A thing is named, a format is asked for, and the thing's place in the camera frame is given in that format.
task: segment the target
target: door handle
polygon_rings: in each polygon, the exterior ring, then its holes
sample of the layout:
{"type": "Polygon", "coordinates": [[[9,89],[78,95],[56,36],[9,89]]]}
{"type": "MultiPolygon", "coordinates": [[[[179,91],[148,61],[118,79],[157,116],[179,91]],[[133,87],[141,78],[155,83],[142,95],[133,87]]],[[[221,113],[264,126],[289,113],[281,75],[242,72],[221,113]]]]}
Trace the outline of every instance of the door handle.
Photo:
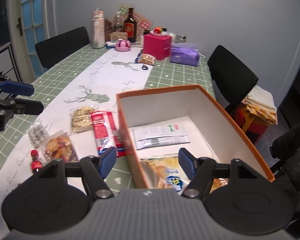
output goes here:
{"type": "Polygon", "coordinates": [[[22,36],[23,33],[22,33],[21,18],[18,18],[18,24],[16,25],[16,27],[19,28],[20,36],[22,36]]]}

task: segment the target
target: pink round container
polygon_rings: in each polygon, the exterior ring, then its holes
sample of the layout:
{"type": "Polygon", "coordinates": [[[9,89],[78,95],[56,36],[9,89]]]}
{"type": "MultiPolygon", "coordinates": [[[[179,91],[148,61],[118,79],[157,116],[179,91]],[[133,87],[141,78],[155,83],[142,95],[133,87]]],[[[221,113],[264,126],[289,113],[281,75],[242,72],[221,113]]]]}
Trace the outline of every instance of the pink round container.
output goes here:
{"type": "Polygon", "coordinates": [[[114,48],[120,52],[129,51],[131,49],[131,43],[128,40],[119,39],[114,48]]]}

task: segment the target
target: silver screw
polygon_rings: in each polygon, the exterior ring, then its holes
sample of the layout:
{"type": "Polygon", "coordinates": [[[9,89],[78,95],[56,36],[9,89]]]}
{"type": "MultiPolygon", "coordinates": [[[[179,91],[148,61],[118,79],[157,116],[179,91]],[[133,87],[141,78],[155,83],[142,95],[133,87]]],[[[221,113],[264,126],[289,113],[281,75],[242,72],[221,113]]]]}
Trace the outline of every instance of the silver screw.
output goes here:
{"type": "Polygon", "coordinates": [[[111,196],[111,191],[108,190],[108,189],[99,189],[97,192],[96,192],[96,196],[98,198],[108,198],[111,196]]]}
{"type": "Polygon", "coordinates": [[[185,194],[187,197],[197,197],[199,195],[199,191],[195,188],[189,188],[186,189],[183,194],[185,194]]]}

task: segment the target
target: pink box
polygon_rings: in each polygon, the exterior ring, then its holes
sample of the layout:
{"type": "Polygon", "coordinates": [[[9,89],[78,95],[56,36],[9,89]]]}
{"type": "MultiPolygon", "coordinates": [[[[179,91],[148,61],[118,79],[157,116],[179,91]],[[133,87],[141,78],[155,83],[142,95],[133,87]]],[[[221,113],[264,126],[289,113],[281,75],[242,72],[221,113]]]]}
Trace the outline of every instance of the pink box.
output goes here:
{"type": "Polygon", "coordinates": [[[157,37],[147,34],[144,36],[143,53],[155,56],[157,60],[163,60],[170,55],[171,39],[171,36],[157,37]]]}

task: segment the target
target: chair backrest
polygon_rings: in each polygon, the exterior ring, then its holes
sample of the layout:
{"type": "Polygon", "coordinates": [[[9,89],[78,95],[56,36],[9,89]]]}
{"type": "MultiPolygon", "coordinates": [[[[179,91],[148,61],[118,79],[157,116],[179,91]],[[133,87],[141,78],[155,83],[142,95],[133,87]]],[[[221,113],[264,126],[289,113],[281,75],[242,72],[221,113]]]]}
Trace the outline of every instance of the chair backrest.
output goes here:
{"type": "Polygon", "coordinates": [[[50,69],[78,49],[90,43],[87,29],[80,27],[35,45],[42,67],[50,69]]]}
{"type": "Polygon", "coordinates": [[[258,77],[235,55],[218,45],[208,60],[211,78],[231,105],[238,105],[258,82],[258,77]]]}

